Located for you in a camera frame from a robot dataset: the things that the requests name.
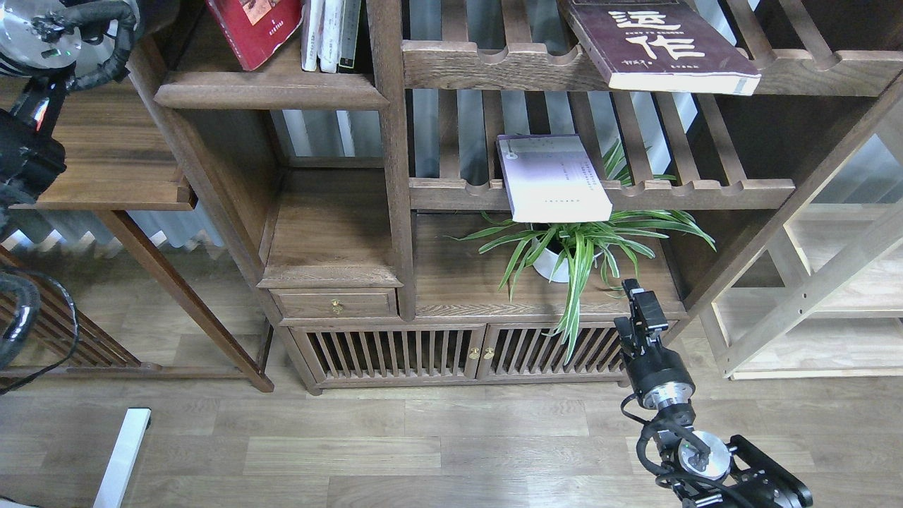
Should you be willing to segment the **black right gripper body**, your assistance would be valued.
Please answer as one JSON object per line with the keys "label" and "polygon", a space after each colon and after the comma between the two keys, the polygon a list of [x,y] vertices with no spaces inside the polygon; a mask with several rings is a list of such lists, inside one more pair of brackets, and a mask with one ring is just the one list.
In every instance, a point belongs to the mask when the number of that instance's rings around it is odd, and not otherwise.
{"label": "black right gripper body", "polygon": [[622,316],[614,324],[626,372],[641,407],[663,411],[677,405],[681,411],[690,411],[696,386],[680,355],[661,342],[667,319]]}

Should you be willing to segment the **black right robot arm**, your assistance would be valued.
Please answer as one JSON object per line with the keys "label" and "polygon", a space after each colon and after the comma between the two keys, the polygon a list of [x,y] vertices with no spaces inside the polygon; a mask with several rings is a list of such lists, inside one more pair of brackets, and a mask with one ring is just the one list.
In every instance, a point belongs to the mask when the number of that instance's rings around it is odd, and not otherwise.
{"label": "black right robot arm", "polygon": [[675,351],[662,343],[667,319],[657,296],[626,279],[630,316],[615,320],[632,399],[655,417],[642,421],[636,456],[661,488],[684,507],[811,507],[813,496],[796,476],[742,436],[723,442],[696,430],[694,386]]}

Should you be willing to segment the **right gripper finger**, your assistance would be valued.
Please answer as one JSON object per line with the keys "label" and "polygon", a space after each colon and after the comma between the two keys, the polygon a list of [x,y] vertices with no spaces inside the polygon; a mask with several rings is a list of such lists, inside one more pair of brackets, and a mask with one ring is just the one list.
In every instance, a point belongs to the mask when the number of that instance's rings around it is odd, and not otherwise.
{"label": "right gripper finger", "polygon": [[669,325],[657,296],[652,291],[642,289],[636,279],[624,279],[622,287],[628,296],[630,308],[630,318],[623,327],[622,341],[629,346],[659,343],[662,332]]}

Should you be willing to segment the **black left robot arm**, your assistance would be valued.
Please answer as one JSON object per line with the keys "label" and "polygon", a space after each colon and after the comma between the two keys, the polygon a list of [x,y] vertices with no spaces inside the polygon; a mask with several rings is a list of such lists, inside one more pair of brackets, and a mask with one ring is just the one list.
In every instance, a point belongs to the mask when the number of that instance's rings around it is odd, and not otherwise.
{"label": "black left robot arm", "polygon": [[54,128],[68,95],[120,83],[139,39],[170,25],[177,1],[4,1],[2,74],[25,78],[1,114],[2,222],[66,170]]}

